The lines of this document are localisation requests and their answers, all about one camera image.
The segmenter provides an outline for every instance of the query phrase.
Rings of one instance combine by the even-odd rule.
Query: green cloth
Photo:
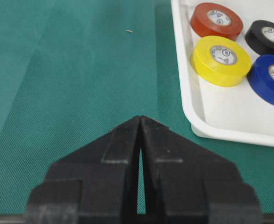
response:
[[[0,213],[22,213],[52,162],[143,114],[235,162],[274,212],[274,148],[191,131],[168,0],[0,0]]]

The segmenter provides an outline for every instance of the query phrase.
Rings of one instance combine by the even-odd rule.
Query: electrical tape roll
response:
[[[243,29],[243,22],[236,13],[215,3],[197,5],[190,24],[200,37],[216,35],[233,41]]]
[[[258,57],[247,78],[257,95],[274,105],[274,55]]]
[[[234,86],[249,72],[251,59],[235,42],[221,36],[206,36],[195,46],[191,64],[206,81],[219,86]]]
[[[257,54],[274,55],[274,23],[265,20],[253,22],[245,39]]]

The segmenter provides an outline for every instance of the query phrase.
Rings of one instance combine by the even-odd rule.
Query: yellow electrical tape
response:
[[[235,42],[221,36],[206,36],[198,41],[191,64],[206,81],[220,86],[234,86],[249,72],[251,59]]]

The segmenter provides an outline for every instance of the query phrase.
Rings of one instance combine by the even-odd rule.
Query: black plastic jaw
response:
[[[142,150],[146,215],[137,215]],[[230,161],[136,116],[53,163],[28,224],[260,224],[254,190]]]

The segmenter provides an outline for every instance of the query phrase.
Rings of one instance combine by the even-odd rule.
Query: black electrical tape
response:
[[[274,55],[274,23],[258,20],[245,35],[247,44],[259,55]]]

